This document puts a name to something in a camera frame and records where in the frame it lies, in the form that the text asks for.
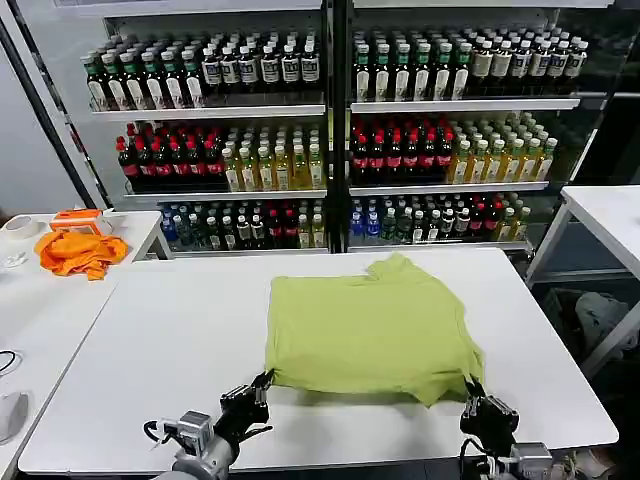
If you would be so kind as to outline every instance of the fridge shelf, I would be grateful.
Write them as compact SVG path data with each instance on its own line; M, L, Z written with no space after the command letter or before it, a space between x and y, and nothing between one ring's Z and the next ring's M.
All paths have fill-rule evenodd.
M410 185L397 187L350 187L352 197L380 195L430 195L460 192L526 192L544 190L549 182L457 183L443 185Z
M139 17L190 13L318 10L321 0L58 0L55 12L71 17Z
M499 112L513 110L573 110L580 98L505 98L424 102L354 102L352 113Z
M220 108L184 108L167 110L126 110L92 112L91 119L99 122L135 122L155 120L197 120L204 118L268 118L312 117L324 115L325 105L268 105Z
M294 198L325 198L322 190L274 190L271 192L212 192L212 193L142 193L124 195L125 202L171 203L171 202L213 202L217 200L286 200Z

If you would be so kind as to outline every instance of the white desk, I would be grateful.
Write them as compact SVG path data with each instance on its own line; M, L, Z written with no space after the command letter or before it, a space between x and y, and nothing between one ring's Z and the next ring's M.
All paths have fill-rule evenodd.
M640 186L565 187L564 203L551 223L544 241L529 265L526 279L532 286L544 270L571 217L576 217L637 279L640 279ZM616 348L640 326L640 303L629 311L581 365L594 375Z
M520 441L560 449L618 433L526 286L497 249L406 253L464 302L486 353L490 391L520 412ZM219 414L223 392L263 369L270 281L277 275L363 274L388 253L272 255L139 262L127 269L71 365L20 470L155 474L176 445L152 449L147 420L189 409ZM319 298L317 305L331 299ZM430 409L376 396L273 387L274 430L242 445L236 470L455 457L460 403Z

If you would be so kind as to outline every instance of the orange towel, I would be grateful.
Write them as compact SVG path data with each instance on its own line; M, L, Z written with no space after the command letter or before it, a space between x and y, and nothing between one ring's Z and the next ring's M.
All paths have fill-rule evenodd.
M56 275L86 272L89 280L102 280L111 263L127 255L127 244L110 235L78 232L51 232L36 244L40 265Z

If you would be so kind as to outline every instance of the black cable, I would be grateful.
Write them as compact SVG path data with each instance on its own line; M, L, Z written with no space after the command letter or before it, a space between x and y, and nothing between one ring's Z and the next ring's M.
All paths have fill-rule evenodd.
M9 360L5 366L0 368L0 373L2 373L16 361L16 352L12 352L11 350L0 350L0 355L11 355L11 360Z

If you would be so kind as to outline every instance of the shelf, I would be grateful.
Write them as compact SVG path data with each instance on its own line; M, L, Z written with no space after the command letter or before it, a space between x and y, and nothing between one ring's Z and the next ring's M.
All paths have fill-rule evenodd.
M380 195L430 195L460 192L526 192L544 190L549 182L459 183L455 185L411 185L400 187L350 187L353 197Z
M321 0L57 0L56 14L72 17L137 17L189 13L318 10Z
M135 122L140 120L189 120L203 118L311 117L323 115L324 105L269 105L260 107L185 108L167 110L127 110L92 112L99 122Z
M505 252L531 251L529 242L461 242L458 240L437 240L432 243L417 245L361 245L349 247L349 253L388 252L395 250L419 250L424 248L499 248Z
M276 190L273 192L215 192L215 193L141 193L124 195L126 202L171 203L171 202L213 202L216 200L271 200L292 198L324 198L326 190Z
M509 98L498 100L442 100L425 102L355 102L353 113L497 112L512 110L572 110L580 98Z
M416 7L529 7L529 8L607 8L613 0L354 0L355 8Z

